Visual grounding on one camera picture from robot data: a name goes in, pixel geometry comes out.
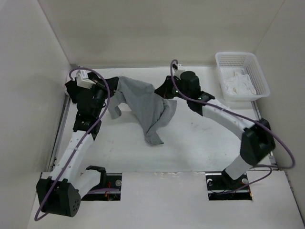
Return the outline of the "grey tank top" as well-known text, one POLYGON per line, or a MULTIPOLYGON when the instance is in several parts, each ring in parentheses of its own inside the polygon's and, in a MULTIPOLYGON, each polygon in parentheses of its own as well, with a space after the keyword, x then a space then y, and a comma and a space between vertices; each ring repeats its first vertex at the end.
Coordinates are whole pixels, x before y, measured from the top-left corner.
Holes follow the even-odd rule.
POLYGON ((120 104, 128 105, 142 127, 145 141, 152 146, 162 145, 157 130, 172 120, 177 101, 155 94, 155 87, 150 83, 125 76, 118 77, 117 90, 108 106, 111 118, 117 119, 122 115, 120 104))

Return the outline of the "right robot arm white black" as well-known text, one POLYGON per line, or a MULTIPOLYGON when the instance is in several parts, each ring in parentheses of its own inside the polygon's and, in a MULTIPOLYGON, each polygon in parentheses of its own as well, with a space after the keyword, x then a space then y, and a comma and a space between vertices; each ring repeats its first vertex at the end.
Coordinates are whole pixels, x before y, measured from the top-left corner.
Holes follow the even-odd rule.
POLYGON ((247 170, 257 166, 275 148, 267 120, 250 121, 235 114, 213 95, 202 91, 199 78, 192 71, 183 72, 179 77, 167 76, 155 93, 164 99, 186 100, 192 111, 214 120, 240 139, 239 155, 222 171, 221 183, 225 188, 236 186, 247 170))

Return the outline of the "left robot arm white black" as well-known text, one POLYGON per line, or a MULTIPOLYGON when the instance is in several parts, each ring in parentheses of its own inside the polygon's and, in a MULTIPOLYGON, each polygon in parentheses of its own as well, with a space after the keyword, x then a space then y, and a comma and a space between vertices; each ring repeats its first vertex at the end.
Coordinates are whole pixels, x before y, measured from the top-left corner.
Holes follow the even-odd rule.
POLYGON ((74 217, 79 210, 81 199, 94 187, 102 190, 107 185, 103 167, 89 166, 80 173, 79 167, 100 130, 101 118, 105 114, 110 98, 117 89, 118 77, 102 80, 93 78, 93 85, 83 88, 76 82, 66 83, 71 99, 76 103, 77 113, 73 133, 61 159, 47 178, 40 178, 36 191, 39 208, 35 221, 44 215, 55 214, 74 217))

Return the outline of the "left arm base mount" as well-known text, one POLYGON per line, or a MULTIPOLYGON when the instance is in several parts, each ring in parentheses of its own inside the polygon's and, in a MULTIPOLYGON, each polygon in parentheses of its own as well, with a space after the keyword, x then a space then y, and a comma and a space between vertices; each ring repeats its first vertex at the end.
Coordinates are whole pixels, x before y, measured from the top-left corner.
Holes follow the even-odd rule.
POLYGON ((86 171, 99 173, 99 183, 89 190, 82 201, 120 201, 122 173, 108 173, 104 167, 88 166, 86 171))

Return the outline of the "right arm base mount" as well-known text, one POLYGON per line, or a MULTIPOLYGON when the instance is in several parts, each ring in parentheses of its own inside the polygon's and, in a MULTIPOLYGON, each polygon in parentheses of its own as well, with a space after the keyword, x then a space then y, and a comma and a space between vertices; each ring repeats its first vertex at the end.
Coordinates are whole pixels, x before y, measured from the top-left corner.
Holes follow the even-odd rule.
POLYGON ((210 201, 252 200, 250 188, 243 187, 248 184, 247 174, 228 184, 222 180, 221 173, 206 173, 205 178, 210 201))

